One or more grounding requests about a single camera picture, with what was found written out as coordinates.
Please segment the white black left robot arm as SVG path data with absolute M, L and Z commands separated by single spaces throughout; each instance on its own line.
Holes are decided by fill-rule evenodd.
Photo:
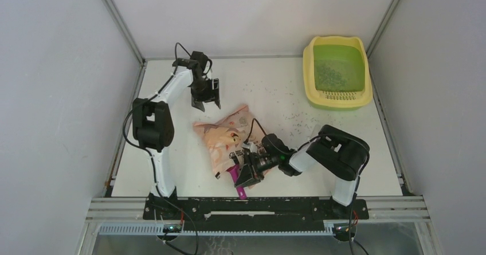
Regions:
M 185 89 L 191 92 L 191 105 L 205 111 L 205 104 L 221 106 L 220 83 L 209 76 L 212 60 L 203 52 L 193 51 L 189 58 L 177 57 L 170 77 L 149 98 L 137 98 L 132 103 L 132 136 L 135 147 L 148 153 L 154 175 L 151 194 L 162 199 L 157 212 L 166 219 L 174 218 L 179 203 L 170 198 L 176 192 L 169 170 L 168 148 L 173 142 L 175 127 L 171 106 Z

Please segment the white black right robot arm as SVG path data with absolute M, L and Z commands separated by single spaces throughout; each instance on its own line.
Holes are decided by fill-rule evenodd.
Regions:
M 354 211 L 353 201 L 360 176 L 370 159 L 370 147 L 362 139 L 324 125 L 318 134 L 297 149 L 291 149 L 275 134 L 262 138 L 263 152 L 253 152 L 249 141 L 243 145 L 236 188 L 260 183 L 266 171 L 277 167 L 287 176 L 298 176 L 314 165 L 320 165 L 335 176 L 331 210 L 338 218 Z

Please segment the pink cat litter bag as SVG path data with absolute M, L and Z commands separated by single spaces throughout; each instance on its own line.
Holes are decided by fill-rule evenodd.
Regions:
M 245 141 L 255 144 L 258 153 L 266 152 L 261 142 L 264 133 L 254 118 L 249 106 L 241 104 L 233 113 L 216 123 L 193 123 L 194 132 L 208 149 L 216 178 L 235 165 L 234 156 L 239 164 L 242 163 L 242 145 Z

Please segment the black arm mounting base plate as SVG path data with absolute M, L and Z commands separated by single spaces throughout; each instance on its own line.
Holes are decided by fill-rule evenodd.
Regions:
M 149 196 L 144 220 L 175 221 L 184 231 L 322 232 L 326 221 L 345 224 L 370 218 L 364 199 L 349 207 L 327 197 L 179 198 L 166 202 Z

